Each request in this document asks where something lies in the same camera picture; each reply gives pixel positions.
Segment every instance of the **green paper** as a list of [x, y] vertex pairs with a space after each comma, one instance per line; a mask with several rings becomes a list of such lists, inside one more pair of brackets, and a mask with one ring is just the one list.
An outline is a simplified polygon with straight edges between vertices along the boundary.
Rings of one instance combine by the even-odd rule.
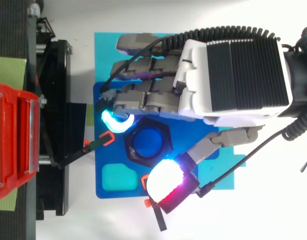
[[15, 211], [17, 200], [17, 188], [0, 200], [0, 211]]
[[[0, 84], [8, 85], [13, 89], [23, 89], [26, 59], [0, 57]], [[15, 211], [17, 189], [0, 200], [1, 211]]]
[[87, 105], [87, 113], [86, 113], [86, 126], [94, 126], [95, 120], [94, 120], [94, 105], [88, 104]]
[[23, 89], [26, 59], [0, 57], [0, 84]]

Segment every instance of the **red storage bin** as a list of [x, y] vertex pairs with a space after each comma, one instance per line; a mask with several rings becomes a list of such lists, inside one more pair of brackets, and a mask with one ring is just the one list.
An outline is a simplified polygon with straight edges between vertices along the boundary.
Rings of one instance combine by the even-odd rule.
[[0, 84], [0, 199], [37, 173], [39, 132], [38, 97]]

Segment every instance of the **black heat sink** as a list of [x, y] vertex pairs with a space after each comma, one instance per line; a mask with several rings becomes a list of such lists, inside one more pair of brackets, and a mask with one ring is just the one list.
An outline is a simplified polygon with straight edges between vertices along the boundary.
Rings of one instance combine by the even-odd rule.
[[212, 111], [289, 104], [276, 39], [207, 45]]

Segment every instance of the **orange clip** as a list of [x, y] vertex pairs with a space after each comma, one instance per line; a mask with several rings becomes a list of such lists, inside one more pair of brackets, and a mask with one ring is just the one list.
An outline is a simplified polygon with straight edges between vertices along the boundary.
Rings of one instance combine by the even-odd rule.
[[101, 139], [103, 136], [105, 136], [105, 135], [107, 135], [107, 134], [109, 134], [110, 136], [111, 136], [111, 140], [109, 140], [109, 141], [107, 141], [106, 143], [104, 143], [103, 145], [104, 146], [107, 146], [107, 145], [109, 145], [109, 144], [111, 144], [113, 141], [115, 141], [115, 135], [113, 134], [113, 132], [111, 132], [111, 131], [105, 131], [104, 133], [102, 133], [100, 136], [99, 136], [99, 138]]
[[149, 177], [149, 174], [146, 174], [144, 175], [142, 178], [141, 178], [141, 184], [142, 184], [142, 187], [144, 190], [147, 190], [147, 187], [146, 187], [146, 184], [145, 184], [145, 180]]
[[150, 207], [152, 206], [152, 204], [150, 203], [149, 198], [147, 198], [147, 199], [144, 200], [144, 205], [145, 205], [147, 208], [150, 208]]
[[84, 146], [87, 147], [90, 144], [90, 141], [87, 139], [83, 140]]
[[87, 147], [90, 144], [90, 141], [88, 141], [87, 139], [83, 140], [84, 146]]

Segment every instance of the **black metal frame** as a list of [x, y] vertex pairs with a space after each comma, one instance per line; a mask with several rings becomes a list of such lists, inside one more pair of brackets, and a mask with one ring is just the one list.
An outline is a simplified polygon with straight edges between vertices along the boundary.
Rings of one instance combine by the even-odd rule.
[[68, 103], [70, 99], [71, 46], [66, 40], [48, 42], [37, 55], [37, 92], [47, 104], [41, 109], [40, 154], [48, 155], [50, 165], [40, 165], [36, 185], [36, 219], [44, 219], [45, 210], [63, 216], [69, 207], [69, 166], [57, 162], [83, 148], [86, 104]]

